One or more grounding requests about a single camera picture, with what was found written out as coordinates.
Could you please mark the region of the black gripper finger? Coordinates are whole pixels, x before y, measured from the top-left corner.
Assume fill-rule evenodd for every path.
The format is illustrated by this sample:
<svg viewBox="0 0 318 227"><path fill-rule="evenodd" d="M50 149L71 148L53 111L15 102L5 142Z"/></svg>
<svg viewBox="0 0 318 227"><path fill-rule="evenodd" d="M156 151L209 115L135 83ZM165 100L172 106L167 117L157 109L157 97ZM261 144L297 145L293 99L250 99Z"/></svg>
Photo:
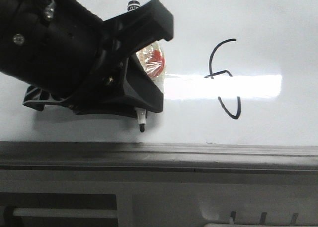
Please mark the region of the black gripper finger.
<svg viewBox="0 0 318 227"><path fill-rule="evenodd" d="M163 111L163 93L149 78L136 55L123 61L88 93L73 110L76 115L112 114L136 118L135 108L154 113Z"/></svg>
<svg viewBox="0 0 318 227"><path fill-rule="evenodd" d="M145 46L174 38L174 17L159 1L104 21L112 57L128 57Z"/></svg>

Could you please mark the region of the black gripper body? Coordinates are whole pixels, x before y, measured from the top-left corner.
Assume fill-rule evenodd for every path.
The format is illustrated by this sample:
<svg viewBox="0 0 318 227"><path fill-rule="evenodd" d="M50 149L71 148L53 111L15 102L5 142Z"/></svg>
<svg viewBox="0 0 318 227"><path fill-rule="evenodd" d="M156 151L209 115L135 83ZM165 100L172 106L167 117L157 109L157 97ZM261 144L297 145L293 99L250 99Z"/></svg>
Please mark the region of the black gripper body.
<svg viewBox="0 0 318 227"><path fill-rule="evenodd" d="M0 70L60 98L87 96L124 56L76 0L0 0Z"/></svg>

